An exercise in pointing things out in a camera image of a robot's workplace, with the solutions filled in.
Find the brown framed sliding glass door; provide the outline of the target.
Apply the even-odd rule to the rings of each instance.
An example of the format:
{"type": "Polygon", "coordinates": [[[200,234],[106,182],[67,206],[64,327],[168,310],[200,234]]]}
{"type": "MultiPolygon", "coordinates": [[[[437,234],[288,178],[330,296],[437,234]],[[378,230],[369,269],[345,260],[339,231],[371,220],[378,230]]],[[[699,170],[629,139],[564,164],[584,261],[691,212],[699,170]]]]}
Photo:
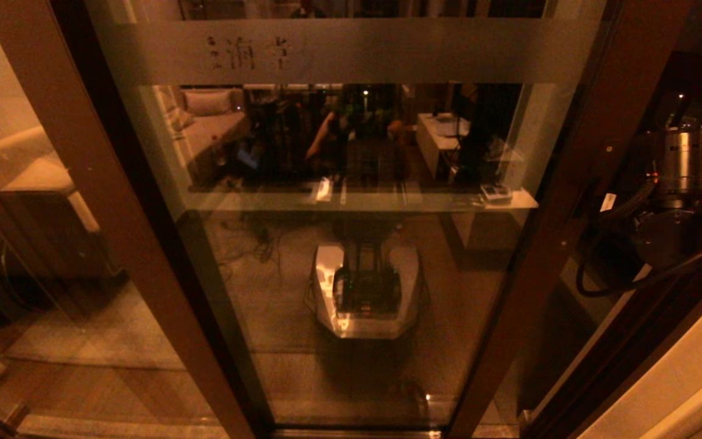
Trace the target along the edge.
{"type": "Polygon", "coordinates": [[[84,0],[261,428],[471,437],[693,0],[84,0]]]}

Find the metal door floor track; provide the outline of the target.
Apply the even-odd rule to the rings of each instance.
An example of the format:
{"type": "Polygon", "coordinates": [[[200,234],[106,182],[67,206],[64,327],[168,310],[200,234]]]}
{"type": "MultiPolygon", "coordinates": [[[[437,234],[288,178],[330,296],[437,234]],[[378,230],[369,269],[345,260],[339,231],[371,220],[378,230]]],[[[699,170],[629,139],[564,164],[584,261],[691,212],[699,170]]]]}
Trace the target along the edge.
{"type": "MultiPolygon", "coordinates": [[[[232,439],[220,425],[158,425],[31,415],[19,425],[31,439],[232,439]]],[[[459,439],[439,430],[275,430],[261,439],[459,439]]]]}

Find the fixed brown door frame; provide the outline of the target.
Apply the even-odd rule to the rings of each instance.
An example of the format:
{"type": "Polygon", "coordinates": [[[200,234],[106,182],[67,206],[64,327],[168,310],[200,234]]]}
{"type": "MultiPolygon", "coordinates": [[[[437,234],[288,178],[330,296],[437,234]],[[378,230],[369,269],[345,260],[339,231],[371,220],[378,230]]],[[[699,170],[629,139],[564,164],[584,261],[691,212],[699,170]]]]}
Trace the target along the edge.
{"type": "Polygon", "coordinates": [[[0,439],[27,416],[261,428],[122,107],[83,0],[0,0],[0,191],[56,191],[103,234],[117,277],[47,312],[0,280],[0,439]]]}

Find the dark brown door jamb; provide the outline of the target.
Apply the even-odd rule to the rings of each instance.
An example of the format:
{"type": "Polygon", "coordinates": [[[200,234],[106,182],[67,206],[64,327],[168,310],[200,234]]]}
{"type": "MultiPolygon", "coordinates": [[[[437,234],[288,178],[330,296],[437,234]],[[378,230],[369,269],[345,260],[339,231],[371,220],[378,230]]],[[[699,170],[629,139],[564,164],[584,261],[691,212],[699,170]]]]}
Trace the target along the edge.
{"type": "Polygon", "coordinates": [[[522,439],[671,439],[702,429],[702,274],[622,297],[522,439]]]}

